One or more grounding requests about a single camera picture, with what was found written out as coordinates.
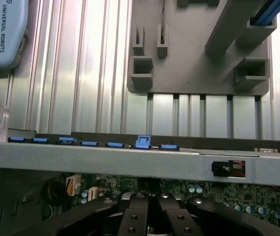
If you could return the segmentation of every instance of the screw hole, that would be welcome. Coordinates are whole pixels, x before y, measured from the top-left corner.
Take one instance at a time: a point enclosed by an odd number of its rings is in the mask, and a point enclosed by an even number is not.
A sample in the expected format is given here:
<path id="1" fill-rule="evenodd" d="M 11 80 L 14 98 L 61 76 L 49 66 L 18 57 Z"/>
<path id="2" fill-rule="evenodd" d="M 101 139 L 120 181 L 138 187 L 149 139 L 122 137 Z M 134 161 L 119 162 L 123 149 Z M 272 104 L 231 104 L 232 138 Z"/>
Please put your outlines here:
<path id="1" fill-rule="evenodd" d="M 184 217 L 183 215 L 177 215 L 177 219 L 179 219 L 179 220 L 184 220 L 185 217 Z"/>
<path id="2" fill-rule="evenodd" d="M 188 234 L 191 234 L 192 230 L 188 227 L 185 227 L 184 232 L 188 233 Z"/>
<path id="3" fill-rule="evenodd" d="M 128 230 L 128 231 L 129 231 L 129 233 L 130 233 L 130 234 L 132 234 L 132 233 L 134 233 L 134 232 L 135 232 L 135 228 L 129 228 L 129 230 Z"/>

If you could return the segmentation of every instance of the screw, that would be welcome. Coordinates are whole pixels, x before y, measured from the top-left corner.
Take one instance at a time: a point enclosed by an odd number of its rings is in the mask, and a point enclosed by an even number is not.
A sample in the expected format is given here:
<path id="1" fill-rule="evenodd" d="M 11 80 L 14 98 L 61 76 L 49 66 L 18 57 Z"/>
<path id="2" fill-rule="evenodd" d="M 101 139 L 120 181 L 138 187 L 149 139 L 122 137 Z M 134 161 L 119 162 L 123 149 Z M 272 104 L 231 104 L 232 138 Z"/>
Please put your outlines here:
<path id="1" fill-rule="evenodd" d="M 167 193 L 161 193 L 161 195 L 160 195 L 162 198 L 168 198 L 169 197 L 169 195 L 167 194 Z"/>
<path id="2" fill-rule="evenodd" d="M 143 195 L 142 193 L 138 193 L 138 194 L 136 195 L 136 197 L 137 197 L 137 198 L 143 198 L 144 195 Z"/>
<path id="3" fill-rule="evenodd" d="M 105 201 L 104 201 L 104 203 L 112 203 L 112 200 L 110 200 L 110 199 L 106 199 Z"/>
<path id="4" fill-rule="evenodd" d="M 194 199 L 194 202 L 197 203 L 197 204 L 203 203 L 203 201 L 202 201 L 201 199 L 198 199 L 198 198 L 195 198 L 195 199 Z"/>

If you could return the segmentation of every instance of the motherboard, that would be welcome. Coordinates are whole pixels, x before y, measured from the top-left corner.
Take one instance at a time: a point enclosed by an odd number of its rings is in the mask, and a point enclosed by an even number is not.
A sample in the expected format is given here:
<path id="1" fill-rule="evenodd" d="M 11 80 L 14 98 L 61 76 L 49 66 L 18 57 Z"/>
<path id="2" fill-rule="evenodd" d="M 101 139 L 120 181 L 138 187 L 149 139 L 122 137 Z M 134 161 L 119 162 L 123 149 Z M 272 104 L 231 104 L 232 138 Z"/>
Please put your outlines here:
<path id="1" fill-rule="evenodd" d="M 162 192 L 176 194 L 183 201 L 191 197 L 210 198 L 226 207 L 280 226 L 280 187 L 170 179 L 152 181 Z M 141 178 L 135 177 L 82 174 L 80 191 L 72 198 L 72 205 L 75 207 L 86 203 L 90 199 L 89 189 L 93 187 L 97 187 L 99 196 L 120 197 L 126 192 L 143 191 L 145 186 L 142 182 Z"/>

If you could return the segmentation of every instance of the capacitor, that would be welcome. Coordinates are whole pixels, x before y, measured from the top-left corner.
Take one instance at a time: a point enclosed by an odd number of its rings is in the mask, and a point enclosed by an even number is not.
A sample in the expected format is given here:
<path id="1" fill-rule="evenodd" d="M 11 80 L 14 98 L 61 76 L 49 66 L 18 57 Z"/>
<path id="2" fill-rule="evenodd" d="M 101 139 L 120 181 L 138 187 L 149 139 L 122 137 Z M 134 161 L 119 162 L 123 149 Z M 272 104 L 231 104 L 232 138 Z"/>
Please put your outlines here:
<path id="1" fill-rule="evenodd" d="M 263 207 L 260 206 L 260 205 L 257 205 L 257 206 L 256 206 L 256 211 L 257 211 L 259 214 L 261 214 L 261 215 L 263 215 L 263 214 L 266 213 L 266 209 L 263 208 Z"/>
<path id="2" fill-rule="evenodd" d="M 197 193 L 202 193 L 202 192 L 203 192 L 203 189 L 202 189 L 201 186 L 197 186 L 197 187 L 195 188 L 195 190 L 197 191 Z"/>
<path id="3" fill-rule="evenodd" d="M 189 191 L 189 193 L 194 193 L 194 192 L 195 192 L 195 187 L 194 187 L 194 185 L 189 185 L 189 186 L 188 186 L 188 191 Z"/>
<path id="4" fill-rule="evenodd" d="M 82 199 L 81 199 L 81 204 L 85 204 L 85 203 L 87 203 L 86 198 L 82 198 Z"/>
<path id="5" fill-rule="evenodd" d="M 272 210 L 272 211 L 271 211 L 271 214 L 272 214 L 275 218 L 280 219 L 280 213 L 278 213 L 276 210 Z"/>
<path id="6" fill-rule="evenodd" d="M 237 211 L 240 211 L 240 206 L 238 204 L 234 204 L 233 205 L 233 208 Z"/>
<path id="7" fill-rule="evenodd" d="M 247 212 L 248 214 L 252 213 L 252 208 L 248 204 L 244 205 L 244 212 Z"/>
<path id="8" fill-rule="evenodd" d="M 83 192 L 82 192 L 82 198 L 87 198 L 89 194 L 89 191 L 87 189 L 85 189 Z"/>

